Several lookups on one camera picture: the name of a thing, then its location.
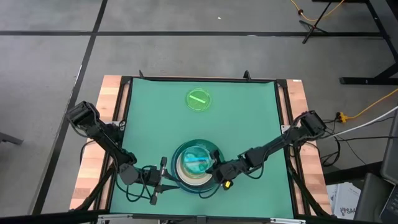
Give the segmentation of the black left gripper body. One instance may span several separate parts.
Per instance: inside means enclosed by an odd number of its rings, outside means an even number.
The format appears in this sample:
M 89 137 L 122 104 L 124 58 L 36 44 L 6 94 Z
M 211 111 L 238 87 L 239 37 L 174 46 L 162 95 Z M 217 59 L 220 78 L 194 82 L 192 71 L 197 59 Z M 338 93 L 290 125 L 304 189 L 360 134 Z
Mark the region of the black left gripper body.
M 148 171 L 144 171 L 143 183 L 146 186 L 154 188 L 152 195 L 150 196 L 150 204 L 156 205 L 158 194 L 162 194 L 165 191 L 165 186 L 162 185 L 162 180 L 165 178 L 167 158 L 162 157 L 160 160 L 160 168 L 151 167 Z

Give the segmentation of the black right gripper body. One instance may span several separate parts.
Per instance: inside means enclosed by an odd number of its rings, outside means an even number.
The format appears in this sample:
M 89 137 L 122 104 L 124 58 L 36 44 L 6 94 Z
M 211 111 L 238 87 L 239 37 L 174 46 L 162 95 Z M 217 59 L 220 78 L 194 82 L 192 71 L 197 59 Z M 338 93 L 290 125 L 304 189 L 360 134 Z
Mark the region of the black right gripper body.
M 210 152 L 213 164 L 220 166 L 219 171 L 213 174 L 219 175 L 221 177 L 220 185 L 224 190 L 229 190 L 233 186 L 233 179 L 247 171 L 247 164 L 242 156 L 230 161 L 222 161 L 220 155 L 219 150 Z

